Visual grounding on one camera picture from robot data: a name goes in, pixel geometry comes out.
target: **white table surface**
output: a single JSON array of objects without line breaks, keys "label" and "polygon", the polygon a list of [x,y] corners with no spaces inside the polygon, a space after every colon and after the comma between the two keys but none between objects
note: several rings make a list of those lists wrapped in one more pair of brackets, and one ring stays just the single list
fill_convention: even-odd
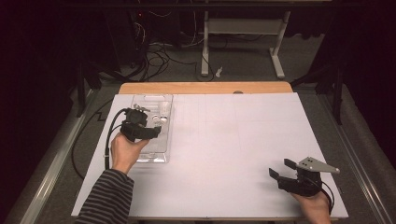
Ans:
[{"label": "white table surface", "polygon": [[[116,95],[72,216],[105,169],[111,120],[132,100],[129,94]],[[169,162],[138,163],[128,174],[135,182],[130,217],[303,217],[299,204],[268,174],[272,168],[296,178],[284,159],[310,156],[325,162],[297,93],[175,94],[173,107]],[[321,177],[334,193],[332,217],[347,217],[332,175]]]}]

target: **transparent plastic container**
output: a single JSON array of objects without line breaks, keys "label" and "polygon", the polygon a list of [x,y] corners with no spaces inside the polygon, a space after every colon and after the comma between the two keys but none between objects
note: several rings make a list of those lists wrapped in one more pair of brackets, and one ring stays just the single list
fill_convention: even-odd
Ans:
[{"label": "transparent plastic container", "polygon": [[161,125],[161,132],[140,152],[137,162],[166,163],[170,157],[170,134],[172,126],[173,95],[137,94],[134,95],[131,108],[144,107],[148,115],[146,128]]}]

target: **human hand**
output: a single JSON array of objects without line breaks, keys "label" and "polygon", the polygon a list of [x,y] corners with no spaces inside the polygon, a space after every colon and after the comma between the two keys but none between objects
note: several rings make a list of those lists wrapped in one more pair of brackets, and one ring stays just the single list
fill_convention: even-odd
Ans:
[{"label": "human hand", "polygon": [[330,222],[329,200],[323,192],[312,197],[304,197],[291,193],[301,206],[301,209],[312,224],[328,224]]},{"label": "human hand", "polygon": [[141,140],[134,143],[129,141],[122,133],[117,133],[113,141],[111,141],[111,157],[113,160],[111,169],[119,170],[127,175],[137,162],[143,147],[148,143],[149,140]]}]

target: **striped sleeve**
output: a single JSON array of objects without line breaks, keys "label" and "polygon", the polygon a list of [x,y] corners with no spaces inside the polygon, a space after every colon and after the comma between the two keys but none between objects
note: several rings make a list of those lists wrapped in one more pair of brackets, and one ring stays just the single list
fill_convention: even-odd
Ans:
[{"label": "striped sleeve", "polygon": [[133,189],[134,181],[123,172],[103,171],[75,223],[126,223]]}]

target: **black equipment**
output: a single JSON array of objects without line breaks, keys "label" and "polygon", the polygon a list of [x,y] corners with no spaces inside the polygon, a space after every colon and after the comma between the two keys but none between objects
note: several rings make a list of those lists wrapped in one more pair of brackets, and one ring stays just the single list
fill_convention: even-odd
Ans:
[{"label": "black equipment", "polygon": [[269,168],[269,174],[277,181],[278,187],[286,192],[295,193],[305,197],[312,197],[322,191],[329,200],[329,213],[331,213],[334,205],[334,197],[332,195],[331,199],[329,194],[322,188],[322,184],[326,184],[321,181],[320,172],[339,174],[340,170],[312,157],[307,157],[299,163],[289,159],[285,159],[284,162],[289,168],[297,170],[297,179],[280,176],[279,173]]},{"label": "black equipment", "polygon": [[[158,137],[158,134],[161,132],[162,124],[157,122],[155,123],[154,128],[146,128],[148,123],[148,115],[144,111],[149,110],[145,107],[134,105],[134,109],[124,108],[116,114],[113,121],[111,122],[110,129],[108,130],[105,148],[105,169],[109,169],[110,164],[108,155],[110,151],[110,147],[108,146],[108,143],[110,142],[110,135],[117,127],[121,126],[120,132],[123,133],[132,142],[134,142],[134,140],[136,139],[152,139]],[[125,113],[126,119],[122,122],[121,125],[113,129],[117,117],[122,112]]]},{"label": "black equipment", "polygon": [[126,113],[126,119],[121,124],[120,132],[130,141],[137,139],[152,139],[158,137],[161,126],[146,128],[148,115],[142,110],[131,109]]}]

